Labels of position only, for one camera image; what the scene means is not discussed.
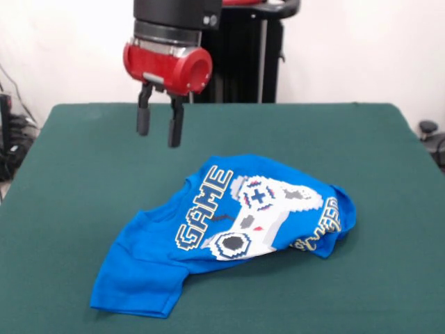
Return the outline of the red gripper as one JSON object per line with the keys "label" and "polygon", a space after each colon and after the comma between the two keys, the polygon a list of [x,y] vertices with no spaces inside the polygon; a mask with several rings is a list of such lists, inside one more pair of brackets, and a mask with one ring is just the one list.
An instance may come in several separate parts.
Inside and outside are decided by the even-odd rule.
{"label": "red gripper", "polygon": [[149,133],[152,84],[175,94],[171,96],[170,103],[172,118],[168,145],[178,148],[184,120],[184,101],[177,95],[185,96],[204,90],[213,70],[210,54],[201,47],[178,47],[136,38],[125,45],[123,63],[130,77],[144,83],[138,96],[136,131],[140,136]]}

